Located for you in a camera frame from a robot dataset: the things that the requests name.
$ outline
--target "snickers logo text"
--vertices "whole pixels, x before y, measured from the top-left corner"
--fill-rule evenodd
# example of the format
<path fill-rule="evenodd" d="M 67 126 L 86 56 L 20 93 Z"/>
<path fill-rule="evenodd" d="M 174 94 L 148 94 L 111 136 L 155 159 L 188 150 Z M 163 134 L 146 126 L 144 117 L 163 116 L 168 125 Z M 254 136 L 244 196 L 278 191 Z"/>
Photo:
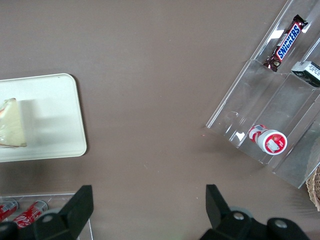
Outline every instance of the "snickers logo text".
<path fill-rule="evenodd" d="M 301 29 L 299 25 L 297 23 L 293 24 L 292 28 L 290 29 L 290 31 L 288 32 L 288 34 L 280 44 L 280 47 L 275 53 L 281 62 L 300 33 Z"/>

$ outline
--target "red and white label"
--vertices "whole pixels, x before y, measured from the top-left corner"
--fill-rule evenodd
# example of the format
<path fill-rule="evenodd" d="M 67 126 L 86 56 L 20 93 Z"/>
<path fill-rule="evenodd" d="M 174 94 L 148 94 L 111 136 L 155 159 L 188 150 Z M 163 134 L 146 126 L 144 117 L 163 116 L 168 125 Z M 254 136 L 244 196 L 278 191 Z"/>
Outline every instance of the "red and white label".
<path fill-rule="evenodd" d="M 13 220 L 13 222 L 18 225 L 19 229 L 32 224 L 45 211 L 44 208 L 38 207 L 38 204 L 39 201 L 34 202 L 25 212 L 21 213 Z"/>
<path fill-rule="evenodd" d="M 286 141 L 282 135 L 275 133 L 265 140 L 264 147 L 269 153 L 276 154 L 283 151 Z"/>
<path fill-rule="evenodd" d="M 268 131 L 269 129 L 266 128 L 265 125 L 256 125 L 253 126 L 250 130 L 249 130 L 249 138 L 253 143 L 257 143 L 258 142 L 258 137 L 264 133 L 265 131 Z"/>
<path fill-rule="evenodd" d="M 8 201 L 0 205 L 0 222 L 5 220 L 18 209 L 16 201 Z"/>

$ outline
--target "acrylic display stand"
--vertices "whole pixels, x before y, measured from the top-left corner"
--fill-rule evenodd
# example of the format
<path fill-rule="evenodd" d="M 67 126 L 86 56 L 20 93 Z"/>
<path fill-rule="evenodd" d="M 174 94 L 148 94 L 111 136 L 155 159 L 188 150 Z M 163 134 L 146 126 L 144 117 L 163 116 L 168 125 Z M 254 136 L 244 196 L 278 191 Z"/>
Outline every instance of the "acrylic display stand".
<path fill-rule="evenodd" d="M 42 200 L 48 204 L 48 212 L 58 212 L 72 197 L 74 194 L 42 194 L 42 195 L 13 195 L 4 196 L 3 198 L 13 198 L 18 204 L 19 208 L 11 216 L 5 219 L 5 221 L 12 221 L 15 217 L 21 214 L 23 211 L 33 204 L 35 201 Z M 82 229 L 77 240 L 93 240 L 93 234 L 91 229 L 90 219 Z"/>
<path fill-rule="evenodd" d="M 273 72 L 263 63 L 297 14 L 308 25 Z M 320 65 L 319 42 L 320 1 L 289 0 L 206 125 L 297 188 L 320 163 L 320 88 L 291 69 L 301 61 Z M 283 153 L 268 155 L 251 142 L 249 130 L 258 124 L 287 136 Z"/>

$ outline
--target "candy bar wrapper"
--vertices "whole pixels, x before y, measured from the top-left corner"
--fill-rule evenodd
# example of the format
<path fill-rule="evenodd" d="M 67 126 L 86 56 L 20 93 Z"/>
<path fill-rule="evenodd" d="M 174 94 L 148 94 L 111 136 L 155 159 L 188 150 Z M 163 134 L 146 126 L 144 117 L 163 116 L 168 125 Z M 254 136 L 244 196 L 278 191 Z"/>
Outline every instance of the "candy bar wrapper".
<path fill-rule="evenodd" d="M 271 56 L 265 61 L 263 64 L 268 69 L 273 70 L 276 72 L 278 70 L 278 67 L 282 63 L 284 57 L 289 52 L 290 48 L 300 35 L 302 29 L 307 25 L 308 23 L 303 20 L 299 15 L 296 15 L 293 18 L 293 21 L 291 22 L 290 26 L 281 36 L 281 39 L 277 46 L 275 47 L 274 51 L 272 52 Z"/>

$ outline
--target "small white container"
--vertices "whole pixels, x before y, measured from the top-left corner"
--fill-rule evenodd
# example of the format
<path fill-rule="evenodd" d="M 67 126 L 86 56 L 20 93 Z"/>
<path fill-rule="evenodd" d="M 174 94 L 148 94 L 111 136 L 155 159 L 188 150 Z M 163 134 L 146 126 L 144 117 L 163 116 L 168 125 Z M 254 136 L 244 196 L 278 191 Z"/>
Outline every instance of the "small white container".
<path fill-rule="evenodd" d="M 269 155 L 281 154 L 288 145 L 287 137 L 283 133 L 267 129 L 264 125 L 253 126 L 249 131 L 249 138 Z"/>

